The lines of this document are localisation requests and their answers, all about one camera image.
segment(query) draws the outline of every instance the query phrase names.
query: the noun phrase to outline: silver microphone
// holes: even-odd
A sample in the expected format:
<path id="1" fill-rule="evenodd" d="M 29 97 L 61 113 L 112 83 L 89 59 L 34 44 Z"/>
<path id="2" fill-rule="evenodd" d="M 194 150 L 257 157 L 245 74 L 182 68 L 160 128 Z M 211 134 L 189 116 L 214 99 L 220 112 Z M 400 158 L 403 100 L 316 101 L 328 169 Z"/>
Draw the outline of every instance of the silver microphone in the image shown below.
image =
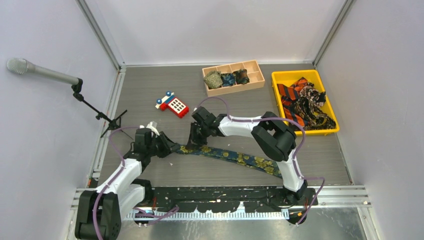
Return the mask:
<path id="1" fill-rule="evenodd" d="M 16 74 L 36 74 L 71 85 L 77 85 L 79 79 L 74 76 L 37 66 L 23 58 L 11 58 L 7 61 L 7 69 Z"/>

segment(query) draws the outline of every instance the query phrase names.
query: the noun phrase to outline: gray floor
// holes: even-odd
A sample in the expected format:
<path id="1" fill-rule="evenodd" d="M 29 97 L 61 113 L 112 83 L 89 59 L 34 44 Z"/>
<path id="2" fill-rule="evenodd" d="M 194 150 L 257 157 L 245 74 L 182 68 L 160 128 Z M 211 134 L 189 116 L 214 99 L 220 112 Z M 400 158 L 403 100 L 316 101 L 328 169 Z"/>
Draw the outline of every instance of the gray floor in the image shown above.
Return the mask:
<path id="1" fill-rule="evenodd" d="M 150 121 L 158 123 L 158 130 L 164 131 L 174 142 L 187 142 L 190 114 L 194 107 L 207 97 L 202 81 L 202 68 L 205 66 L 163 66 L 130 67 L 126 70 L 120 94 L 117 113 L 128 110 L 123 118 L 123 126 L 146 125 Z M 266 111 L 278 114 L 276 99 L 272 90 L 271 73 L 275 71 L 312 69 L 311 64 L 267 64 L 260 66 L 266 84 L 263 88 L 221 95 L 230 106 L 230 113 L 238 117 L 260 116 Z M 155 108 L 156 99 L 166 91 L 175 95 L 190 107 L 190 113 L 179 119 L 171 111 Z M 211 113 L 225 113 L 225 106 L 211 99 L 203 105 Z M 131 136 L 135 130 L 127 131 Z M 119 133 L 113 138 L 122 153 L 128 151 L 131 140 Z M 265 157 L 252 138 L 210 137 L 211 147 L 242 152 Z M 327 185 L 349 185 L 349 177 L 334 134 L 308 136 L 304 147 L 298 153 L 300 169 L 304 176 L 323 176 Z M 107 148 L 101 170 L 100 183 L 119 165 L 118 155 L 110 145 Z M 237 164 L 218 159 L 193 155 L 172 154 L 166 158 L 152 158 L 150 165 L 140 176 L 152 182 L 153 186 L 263 186 L 281 185 L 282 180 Z M 319 181 L 309 185 L 319 185 Z"/>

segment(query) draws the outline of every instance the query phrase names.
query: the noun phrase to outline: yellow tray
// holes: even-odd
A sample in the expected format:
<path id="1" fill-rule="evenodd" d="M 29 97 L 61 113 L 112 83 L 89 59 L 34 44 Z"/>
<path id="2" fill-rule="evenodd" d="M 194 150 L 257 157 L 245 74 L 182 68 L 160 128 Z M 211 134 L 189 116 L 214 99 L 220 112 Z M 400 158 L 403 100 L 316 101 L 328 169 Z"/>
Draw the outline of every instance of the yellow tray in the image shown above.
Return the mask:
<path id="1" fill-rule="evenodd" d="M 281 103 L 281 95 L 278 91 L 277 84 L 284 84 L 287 87 L 290 87 L 297 80 L 304 77 L 309 82 L 315 84 L 315 88 L 324 92 L 323 82 L 321 81 L 320 75 L 316 70 L 300 70 L 300 71 L 275 71 L 272 73 L 272 87 L 274 88 L 275 99 L 277 101 L 279 114 L 282 118 L 285 118 L 283 104 Z M 334 121 L 336 128 L 334 129 L 323 129 L 323 130 L 307 130 L 305 131 L 306 135 L 327 135 L 336 133 L 340 130 L 339 123 L 337 122 L 336 116 L 334 115 L 333 108 L 331 107 L 330 100 L 328 96 L 325 96 L 325 104 L 321 107 L 321 110 L 328 114 Z M 301 136 L 301 131 L 296 131 L 297 136 Z"/>

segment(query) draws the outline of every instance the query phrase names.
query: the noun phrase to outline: wooden compartment box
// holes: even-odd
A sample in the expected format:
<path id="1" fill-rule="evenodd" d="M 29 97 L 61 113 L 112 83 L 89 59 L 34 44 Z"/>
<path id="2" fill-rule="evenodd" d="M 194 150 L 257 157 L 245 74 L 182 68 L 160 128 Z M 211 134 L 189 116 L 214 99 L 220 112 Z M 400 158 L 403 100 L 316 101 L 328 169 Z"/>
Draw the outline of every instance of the wooden compartment box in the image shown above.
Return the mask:
<path id="1" fill-rule="evenodd" d="M 225 73 L 232 73 L 234 71 L 240 70 L 240 69 L 246 69 L 247 70 L 247 76 L 250 79 L 249 83 L 246 84 L 235 84 L 232 86 L 224 86 L 216 89 L 209 89 L 209 87 L 204 84 L 206 88 L 206 93 L 208 97 L 212 96 L 218 96 L 223 94 L 230 94 L 250 89 L 258 89 L 262 88 L 265 85 L 265 78 L 262 75 L 261 69 L 259 68 L 258 62 L 256 60 L 251 61 L 242 61 L 242 62 L 236 62 L 226 65 L 220 65 L 220 66 L 212 66 L 212 67 L 206 67 L 203 68 L 203 77 L 206 76 L 210 71 L 220 71 L 222 74 Z"/>

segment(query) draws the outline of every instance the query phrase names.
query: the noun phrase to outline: lego toy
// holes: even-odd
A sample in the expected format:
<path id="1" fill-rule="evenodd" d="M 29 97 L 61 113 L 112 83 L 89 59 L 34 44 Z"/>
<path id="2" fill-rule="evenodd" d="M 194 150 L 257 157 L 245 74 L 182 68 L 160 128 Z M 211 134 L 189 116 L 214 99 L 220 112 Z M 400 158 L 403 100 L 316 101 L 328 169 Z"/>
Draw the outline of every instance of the lego toy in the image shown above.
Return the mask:
<path id="1" fill-rule="evenodd" d="M 175 97 L 173 92 L 167 91 L 162 99 L 156 100 L 156 108 L 164 111 L 169 108 L 180 119 L 189 112 L 189 107 Z"/>

